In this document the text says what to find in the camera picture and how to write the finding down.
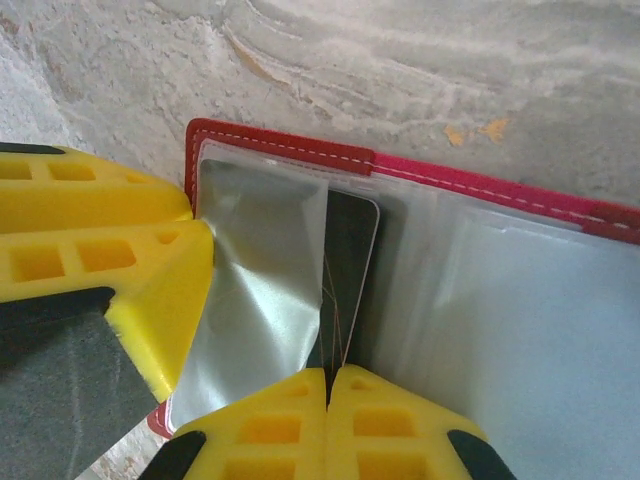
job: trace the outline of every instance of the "red leather cover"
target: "red leather cover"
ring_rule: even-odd
[[[358,175],[372,172],[462,193],[499,205],[579,225],[582,231],[640,245],[640,210],[552,192],[477,173],[395,157],[272,130],[196,118],[187,127],[185,191],[195,204],[197,161],[205,139],[323,165]]]

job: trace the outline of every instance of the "white stitching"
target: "white stitching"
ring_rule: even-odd
[[[191,188],[191,204],[194,205],[195,204],[195,192],[196,192],[196,188],[194,188],[195,183],[196,183],[196,170],[197,170],[197,165],[196,165],[196,156],[197,153],[196,149],[195,149],[195,143],[196,143],[196,137],[198,136],[199,133],[211,133],[213,135],[222,135],[225,137],[230,137],[230,138],[235,138],[238,140],[246,140],[246,141],[250,141],[250,142],[254,142],[254,143],[261,143],[263,145],[271,145],[272,147],[279,147],[279,148],[286,148],[288,150],[297,150],[299,152],[306,152],[312,155],[318,155],[320,157],[331,157],[331,158],[339,158],[341,160],[347,160],[349,162],[354,162],[354,163],[361,163],[364,165],[369,165],[371,167],[374,167],[375,169],[379,169],[379,170],[387,170],[389,172],[394,172],[394,173],[400,173],[402,175],[409,175],[411,177],[415,177],[415,178],[420,178],[422,180],[426,180],[428,182],[431,183],[435,183],[435,184],[441,184],[441,185],[447,185],[448,187],[456,187],[456,188],[460,188],[463,190],[469,190],[472,192],[476,192],[476,193],[484,193],[486,195],[490,195],[493,197],[497,197],[497,198],[502,198],[504,200],[510,200],[510,201],[515,201],[518,203],[521,203],[523,205],[530,205],[531,207],[534,208],[540,208],[543,210],[550,210],[553,213],[556,214],[566,214],[566,215],[570,215],[572,217],[575,218],[580,218],[583,220],[590,220],[592,222],[597,222],[597,223],[607,223],[608,225],[611,225],[613,227],[616,228],[620,228],[620,229],[624,229],[624,230],[633,230],[633,231],[640,231],[640,229],[637,228],[633,228],[631,227],[631,225],[627,225],[625,223],[612,223],[612,222],[607,222],[606,220],[599,218],[599,217],[594,217],[591,215],[585,215],[583,213],[578,213],[578,212],[573,212],[571,210],[562,210],[560,208],[555,208],[555,207],[549,207],[547,205],[543,205],[541,203],[533,203],[533,202],[529,202],[528,200],[525,200],[524,198],[514,198],[514,197],[510,197],[509,195],[504,195],[502,193],[497,193],[494,192],[492,190],[486,190],[486,189],[480,189],[480,188],[476,188],[476,187],[472,187],[472,186],[468,186],[468,185],[463,185],[461,183],[452,183],[449,182],[447,180],[441,180],[438,178],[433,178],[433,177],[428,177],[425,175],[419,175],[417,173],[412,173],[412,172],[407,172],[404,170],[397,170],[395,168],[391,168],[391,167],[385,167],[382,165],[375,165],[372,162],[367,162],[364,160],[359,160],[357,158],[352,158],[352,157],[344,157],[344,156],[338,156],[332,153],[324,153],[324,152],[316,152],[315,150],[306,150],[304,148],[299,148],[299,147],[293,147],[290,145],[282,145],[279,143],[274,143],[274,142],[267,142],[266,140],[258,140],[257,138],[253,138],[253,137],[246,137],[246,136],[240,136],[240,135],[234,135],[233,133],[225,133],[225,132],[218,132],[215,130],[207,130],[207,129],[201,129],[201,130],[196,130],[196,132],[193,134],[193,138],[191,143],[194,145],[194,149],[193,149],[193,160],[192,160],[192,171],[191,171],[191,184],[192,184],[192,188]]]

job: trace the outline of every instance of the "yellow foam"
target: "yellow foam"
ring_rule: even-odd
[[[340,480],[470,480],[447,438],[470,420],[355,366],[338,372],[327,414],[326,476]]]
[[[65,147],[0,152],[0,234],[192,218],[175,185]]]
[[[178,381],[212,274],[199,220],[0,235],[0,302],[112,287],[105,317],[159,401]]]
[[[325,416],[324,372],[304,370],[179,429],[207,436],[185,480],[321,480]]]

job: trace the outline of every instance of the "card holder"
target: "card holder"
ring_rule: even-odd
[[[206,119],[192,199],[221,143],[380,206],[350,361],[479,423],[523,478],[604,471],[570,452],[610,441],[640,468],[640,211]]]

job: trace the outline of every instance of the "black card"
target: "black card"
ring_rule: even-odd
[[[325,369],[328,390],[347,356],[379,218],[372,200],[329,190],[320,331],[307,361]]]

